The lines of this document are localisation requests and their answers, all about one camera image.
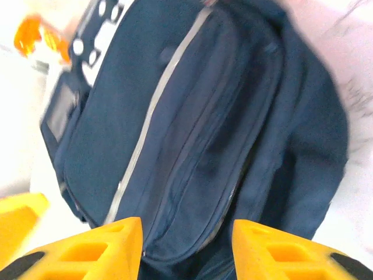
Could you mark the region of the orange pill bottle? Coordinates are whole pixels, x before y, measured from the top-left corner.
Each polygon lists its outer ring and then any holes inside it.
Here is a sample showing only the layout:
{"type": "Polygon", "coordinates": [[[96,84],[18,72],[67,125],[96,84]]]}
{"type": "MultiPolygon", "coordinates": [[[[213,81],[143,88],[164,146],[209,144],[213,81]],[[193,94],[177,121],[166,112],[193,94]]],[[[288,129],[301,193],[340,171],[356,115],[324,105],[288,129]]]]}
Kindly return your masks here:
{"type": "Polygon", "coordinates": [[[69,65],[69,40],[59,30],[46,22],[40,15],[27,15],[20,23],[14,36],[13,45],[18,53],[30,58],[38,50],[53,53],[60,64],[69,65]]]}

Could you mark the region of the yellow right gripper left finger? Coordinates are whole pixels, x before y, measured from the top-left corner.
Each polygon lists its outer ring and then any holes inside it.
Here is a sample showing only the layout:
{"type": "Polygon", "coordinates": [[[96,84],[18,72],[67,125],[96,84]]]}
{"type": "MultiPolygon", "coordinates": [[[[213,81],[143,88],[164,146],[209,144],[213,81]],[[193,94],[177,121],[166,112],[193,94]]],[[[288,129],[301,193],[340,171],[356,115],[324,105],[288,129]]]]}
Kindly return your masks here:
{"type": "Polygon", "coordinates": [[[140,218],[126,218],[35,248],[0,280],[137,280],[142,244],[140,218]]]}

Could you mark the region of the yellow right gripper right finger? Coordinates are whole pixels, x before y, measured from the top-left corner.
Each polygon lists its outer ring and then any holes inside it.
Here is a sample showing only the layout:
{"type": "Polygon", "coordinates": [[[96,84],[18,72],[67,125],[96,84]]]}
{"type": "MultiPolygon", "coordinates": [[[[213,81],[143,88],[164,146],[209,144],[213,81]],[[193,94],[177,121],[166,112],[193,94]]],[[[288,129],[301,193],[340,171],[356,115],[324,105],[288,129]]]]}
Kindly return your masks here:
{"type": "Polygon", "coordinates": [[[237,280],[373,280],[336,249],[250,220],[235,220],[232,248],[237,280]]]}

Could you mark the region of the navy blue student backpack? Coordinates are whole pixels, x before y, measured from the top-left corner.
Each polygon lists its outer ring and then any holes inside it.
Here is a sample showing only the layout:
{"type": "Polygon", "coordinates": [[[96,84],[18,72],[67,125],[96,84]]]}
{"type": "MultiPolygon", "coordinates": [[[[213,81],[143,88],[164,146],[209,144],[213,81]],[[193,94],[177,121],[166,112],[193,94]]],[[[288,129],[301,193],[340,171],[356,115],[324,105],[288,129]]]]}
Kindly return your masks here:
{"type": "Polygon", "coordinates": [[[138,280],[235,280],[247,219],[306,239],[347,161],[329,72],[272,0],[96,0],[41,133],[71,211],[143,226],[138,280]]]}

